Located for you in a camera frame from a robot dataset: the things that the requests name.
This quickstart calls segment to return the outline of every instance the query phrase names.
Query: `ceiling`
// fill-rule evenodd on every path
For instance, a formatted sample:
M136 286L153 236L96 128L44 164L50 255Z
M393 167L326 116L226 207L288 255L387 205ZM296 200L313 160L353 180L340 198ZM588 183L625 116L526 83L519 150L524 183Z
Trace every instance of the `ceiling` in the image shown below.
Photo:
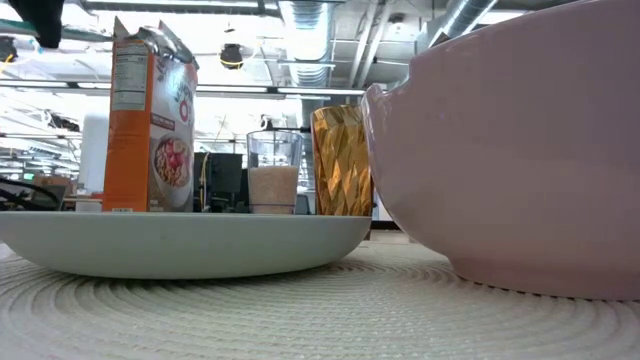
M346 87L351 66L356 55L363 20L371 0L347 0L335 5L331 29L331 59L329 87ZM501 0L495 9L539 10L566 1L551 0ZM384 33L375 53L375 62L366 76L365 86L371 83L391 83L403 79L408 61L414 55L414 42L421 24L444 13L446 0L394 0L390 3L393 20L375 24ZM82 29L110 33L115 16L118 16L131 32L140 26L157 25L159 20L181 37L196 55L200 70L200 84L233 84L291 86L287 59L287 30L281 19L237 14L203 14L175 12L138 12L127 7L111 10L90 10L89 3L80 0L67 1L63 12L63 24ZM0 0L0 18L20 20ZM111 44L87 43L63 40L58 50L38 51L33 38L16 36L20 61L4 68L0 79L35 79L49 81L95 82L109 81L111 76ZM243 46L245 63L240 70L227 70L219 62L219 53L225 43ZM243 139L247 132L260 129L263 115L274 119L275 126L296 127L300 119L301 100L249 99L249 98L199 98L196 101L197 136L206 138L199 142L211 151L233 151L228 142L212 139ZM76 122L82 127L88 111L108 111L106 95L52 92L51 90L17 90L0 87L0 132L28 134L65 133L49 125L48 113L54 113ZM0 138L0 172L3 168L27 166L29 168L58 168L59 172L75 172L79 157L79 140L20 140ZM244 146L235 147L244 152ZM311 151L310 143L306 146ZM16 153L23 159L9 159ZM44 160L29 161L31 155ZM52 164L48 159L64 162ZM301 174L301 182L313 186L312 170Z

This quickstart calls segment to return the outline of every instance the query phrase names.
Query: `cereal bowl image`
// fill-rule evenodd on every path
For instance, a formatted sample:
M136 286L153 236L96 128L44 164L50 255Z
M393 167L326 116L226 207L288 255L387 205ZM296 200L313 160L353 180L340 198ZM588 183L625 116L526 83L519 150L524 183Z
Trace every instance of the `cereal bowl image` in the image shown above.
M183 206L193 186L191 145L168 134L160 138L153 149L153 169L158 188L172 207Z

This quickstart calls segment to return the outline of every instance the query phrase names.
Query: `exposed ductwork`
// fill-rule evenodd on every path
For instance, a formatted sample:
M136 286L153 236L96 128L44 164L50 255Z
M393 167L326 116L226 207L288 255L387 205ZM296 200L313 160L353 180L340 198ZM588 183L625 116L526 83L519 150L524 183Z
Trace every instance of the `exposed ductwork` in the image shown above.
M22 133L35 133L42 135L52 135L49 129L44 128L42 122L37 121L27 114L21 111L13 111L9 116L2 114L0 118L3 121L7 121L11 124L12 131L18 131ZM59 143L49 142L46 140L29 140L18 138L0 138L2 147L17 148L21 150L30 150L39 154L45 154L49 156L72 156L72 150L60 146Z
M378 28L376 29L376 33L373 35L373 40L371 40L371 45L369 45L369 51L367 52L367 58L362 65L362 71L360 72L360 76L358 77L358 82L356 83L357 88L362 88L364 86L365 81L367 80L367 75L369 75L369 70L371 69L371 65L373 64L373 59L376 57L376 53L378 52L378 46L380 46L380 41L384 36L384 32L387 28L387 22L389 21L389 16L391 15L391 8L393 7L394 2L385 1L382 7L382 14L380 15L380 19L378 20Z
M287 57L290 60L327 61L331 54L331 19L333 4L315 1L281 1L280 11L287 29ZM295 86L325 87L329 68L322 65L292 64L289 67ZM302 100L303 127L310 127L311 114L322 107L322 100ZM309 134L305 135L303 159L309 178L313 177L313 150Z
M470 32L497 2L498 0L449 1L446 13L428 22L423 28L416 41L416 53Z
M373 28L373 23L376 17L376 10L378 9L378 3L375 1L371 1L369 3L369 7L367 8L367 12L365 13L366 21L364 27L362 28L362 33L360 34L360 40L358 41L358 47L356 48L356 55L353 59L353 63L351 64L351 71L349 72L349 80L347 80L347 87L353 87L354 81L356 81L356 75L358 74L358 69L360 68L360 62L362 61L362 56L364 55L364 51L367 48L367 43L369 42L369 34L371 33L371 29Z

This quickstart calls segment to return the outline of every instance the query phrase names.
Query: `gold faceted cup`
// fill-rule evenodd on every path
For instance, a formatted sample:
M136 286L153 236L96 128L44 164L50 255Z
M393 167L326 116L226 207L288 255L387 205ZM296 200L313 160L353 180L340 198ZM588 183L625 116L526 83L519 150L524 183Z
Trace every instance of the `gold faceted cup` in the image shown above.
M316 213L371 216L373 186L360 107L314 111L312 134Z

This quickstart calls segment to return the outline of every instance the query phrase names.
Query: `nutrition facts label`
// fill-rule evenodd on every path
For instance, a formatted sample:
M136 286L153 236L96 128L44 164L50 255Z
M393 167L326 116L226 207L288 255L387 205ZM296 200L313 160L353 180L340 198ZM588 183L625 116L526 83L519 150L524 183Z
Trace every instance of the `nutrition facts label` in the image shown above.
M111 110L144 110L147 97L147 61L149 53L144 44L117 45Z

